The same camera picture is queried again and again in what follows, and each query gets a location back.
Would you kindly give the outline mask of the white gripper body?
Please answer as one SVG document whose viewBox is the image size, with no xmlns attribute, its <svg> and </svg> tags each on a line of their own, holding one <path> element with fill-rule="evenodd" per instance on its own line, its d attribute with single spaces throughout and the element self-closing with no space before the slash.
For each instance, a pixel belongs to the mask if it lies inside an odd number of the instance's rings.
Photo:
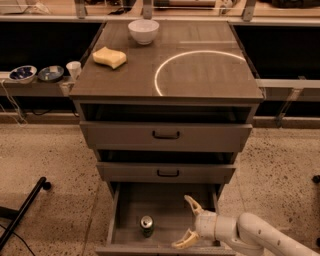
<svg viewBox="0 0 320 256">
<path fill-rule="evenodd" d="M 217 214 L 204 210 L 196 216 L 195 231 L 201 239 L 215 241 Z"/>
</svg>

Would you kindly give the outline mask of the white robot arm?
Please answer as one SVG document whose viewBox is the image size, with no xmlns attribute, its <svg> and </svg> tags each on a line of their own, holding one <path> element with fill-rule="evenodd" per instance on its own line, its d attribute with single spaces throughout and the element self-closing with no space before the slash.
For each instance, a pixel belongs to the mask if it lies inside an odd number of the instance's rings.
<svg viewBox="0 0 320 256">
<path fill-rule="evenodd" d="M 252 213 L 242 213 L 238 218 L 226 217 L 204 210 L 189 195 L 184 199 L 195 216 L 194 229 L 188 229 L 182 239 L 172 243 L 175 249 L 210 240 L 223 242 L 245 256 L 262 256 L 265 249 L 275 256 L 320 256 Z"/>
</svg>

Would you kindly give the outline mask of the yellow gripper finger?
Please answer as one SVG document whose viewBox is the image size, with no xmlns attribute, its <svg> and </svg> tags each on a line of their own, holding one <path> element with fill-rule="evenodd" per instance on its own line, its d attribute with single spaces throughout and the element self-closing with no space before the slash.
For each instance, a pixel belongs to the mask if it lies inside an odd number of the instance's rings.
<svg viewBox="0 0 320 256">
<path fill-rule="evenodd" d="M 199 239 L 199 234 L 196 231 L 188 229 L 184 236 L 180 240 L 173 242 L 171 246 L 175 249 L 186 249 L 197 243 Z"/>
<path fill-rule="evenodd" d="M 196 200 L 194 200 L 191 196 L 185 195 L 184 199 L 190 205 L 190 208 L 195 216 L 198 216 L 203 212 L 202 206 Z"/>
</svg>

